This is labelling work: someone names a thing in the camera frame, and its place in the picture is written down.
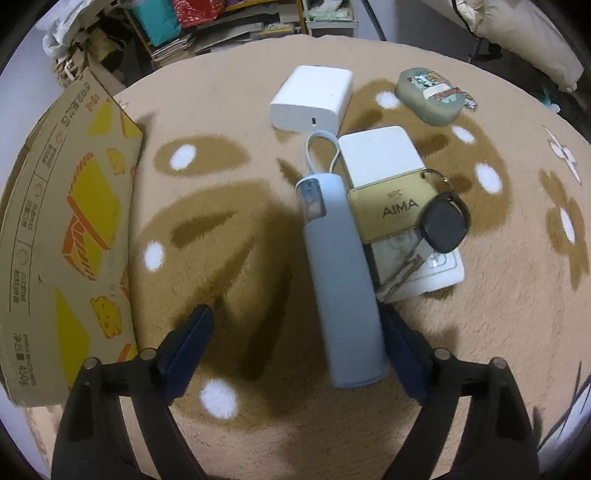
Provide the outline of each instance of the beige rug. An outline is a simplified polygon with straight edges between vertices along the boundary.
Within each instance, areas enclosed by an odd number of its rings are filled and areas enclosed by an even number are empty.
[[[507,359],[547,432],[570,404],[579,361],[591,370],[591,147],[476,67],[396,44],[299,35],[185,60],[118,95],[146,134],[131,219],[139,346],[157,346],[197,303],[216,310],[214,337],[173,407],[204,469],[242,480],[380,478],[419,409],[392,373],[369,387],[329,387],[293,190],[307,174],[304,136],[274,131],[268,118],[299,64],[353,71],[340,134],[400,125],[425,163],[452,178],[473,216],[460,248],[466,279],[398,308],[460,359]],[[430,127],[383,95],[417,66],[469,92],[477,112]],[[314,151],[327,167],[327,146]],[[458,422],[439,474],[461,431]]]

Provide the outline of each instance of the black key head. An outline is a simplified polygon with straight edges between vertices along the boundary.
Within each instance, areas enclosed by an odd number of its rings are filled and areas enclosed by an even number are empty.
[[[420,229],[436,252],[448,254],[462,243],[471,222],[466,204],[455,192],[446,191],[425,206]]]

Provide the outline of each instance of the yellow cheese illustration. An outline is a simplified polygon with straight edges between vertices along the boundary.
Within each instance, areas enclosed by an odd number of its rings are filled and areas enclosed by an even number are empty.
[[[123,110],[119,114],[121,116],[121,131],[123,132],[123,136],[125,138],[142,138],[142,131],[123,113]]]
[[[61,365],[66,381],[74,383],[82,363],[89,355],[90,336],[80,324],[66,299],[56,288],[57,341],[61,353]]]
[[[90,299],[92,309],[96,313],[101,330],[107,338],[121,334],[121,311],[119,305],[107,297]]]
[[[109,250],[121,206],[94,154],[87,153],[78,163],[67,200],[85,230],[103,250]]]
[[[107,158],[113,168],[115,175],[121,175],[125,173],[125,157],[116,148],[107,148]]]
[[[117,357],[118,362],[126,362],[127,360],[133,360],[138,354],[138,348],[135,344],[126,343],[121,349],[119,356]]]
[[[113,106],[111,105],[111,99],[108,99],[103,103],[95,115],[95,119],[92,125],[89,127],[88,135],[104,135],[111,131],[113,124]]]
[[[103,249],[95,242],[76,215],[66,230],[61,249],[66,261],[89,280],[96,280],[100,271]]]

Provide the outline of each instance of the screw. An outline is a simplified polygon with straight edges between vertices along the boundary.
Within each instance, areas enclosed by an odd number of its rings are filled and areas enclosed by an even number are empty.
[[[504,358],[501,358],[500,356],[496,356],[492,359],[492,364],[503,370],[504,368],[507,368],[507,360],[505,360]]]
[[[449,360],[452,357],[451,353],[444,348],[438,348],[435,350],[435,356],[439,360]]]
[[[87,358],[86,360],[84,360],[84,368],[86,368],[87,370],[92,370],[94,367],[96,367],[98,365],[99,361],[91,356],[90,358]]]
[[[142,360],[152,360],[155,356],[156,350],[154,350],[153,348],[145,348],[139,354],[139,357]]]

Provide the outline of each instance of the car key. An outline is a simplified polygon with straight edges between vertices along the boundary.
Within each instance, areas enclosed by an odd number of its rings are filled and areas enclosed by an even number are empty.
[[[400,270],[378,289],[376,298],[385,302],[433,253],[448,254],[456,249],[466,237],[470,224],[470,212],[454,191],[446,190],[438,194],[421,214],[419,228],[422,240],[404,258]]]

